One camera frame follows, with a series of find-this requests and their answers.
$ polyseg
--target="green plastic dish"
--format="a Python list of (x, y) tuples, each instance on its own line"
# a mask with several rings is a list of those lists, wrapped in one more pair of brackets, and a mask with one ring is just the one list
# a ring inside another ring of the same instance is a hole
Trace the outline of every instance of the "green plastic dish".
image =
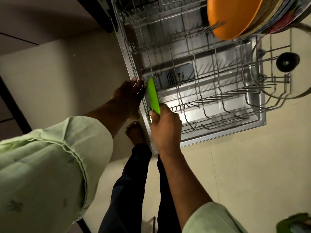
[(148, 94), (151, 102), (151, 109), (160, 114), (160, 103), (153, 77), (151, 77), (148, 81)]

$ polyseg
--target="black pants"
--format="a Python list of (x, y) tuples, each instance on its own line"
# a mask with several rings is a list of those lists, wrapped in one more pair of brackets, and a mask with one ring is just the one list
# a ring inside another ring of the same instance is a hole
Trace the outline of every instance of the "black pants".
[[(139, 233), (142, 225), (142, 201), (145, 194), (151, 151), (148, 145), (138, 144), (126, 163), (122, 176), (115, 183), (109, 209), (100, 225), (99, 233)], [(158, 233), (181, 233), (173, 198), (163, 163), (158, 156), (161, 202), (158, 213)]]

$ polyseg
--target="shirt sleeve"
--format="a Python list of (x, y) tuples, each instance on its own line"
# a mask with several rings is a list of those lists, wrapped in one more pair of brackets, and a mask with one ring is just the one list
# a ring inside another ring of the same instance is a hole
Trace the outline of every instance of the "shirt sleeve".
[(183, 233), (247, 233), (225, 206), (209, 202), (198, 208), (186, 222)]
[(4, 232), (66, 231), (92, 203), (112, 151), (109, 131), (84, 116), (1, 141)]

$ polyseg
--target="person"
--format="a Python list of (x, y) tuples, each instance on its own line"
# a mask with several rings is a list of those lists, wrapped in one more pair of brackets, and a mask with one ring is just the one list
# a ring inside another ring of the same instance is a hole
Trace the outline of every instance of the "person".
[[(108, 164), (113, 137), (127, 119), (138, 119), (144, 78), (124, 82), (101, 107), (46, 129), (0, 142), (1, 232), (65, 232), (92, 203)], [(180, 149), (181, 120), (167, 105), (151, 111), (158, 148), (161, 203), (158, 232), (246, 232), (214, 203)], [(144, 186), (151, 158), (138, 122), (126, 134), (132, 155), (112, 190), (99, 232), (140, 232)]]

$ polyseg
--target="metal wire rack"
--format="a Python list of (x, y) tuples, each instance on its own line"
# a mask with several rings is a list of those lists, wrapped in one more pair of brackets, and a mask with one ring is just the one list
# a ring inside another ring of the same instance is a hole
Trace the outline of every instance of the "metal wire rack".
[[(159, 100), (179, 113), (185, 139), (262, 121), (291, 93), (292, 75), (274, 73), (281, 51), (292, 51), (291, 30), (288, 44), (277, 47), (272, 36), (267, 42), (259, 36), (220, 41), (211, 31), (223, 23), (209, 26), (200, 12), (206, 0), (150, 0), (144, 5), (132, 0), (128, 10), (116, 4), (121, 0), (113, 1), (123, 23), (128, 69), (138, 78), (155, 78)], [(134, 28), (126, 28), (129, 23)], [(282, 99), (262, 90), (278, 92)], [(148, 117), (148, 96), (143, 110)]]

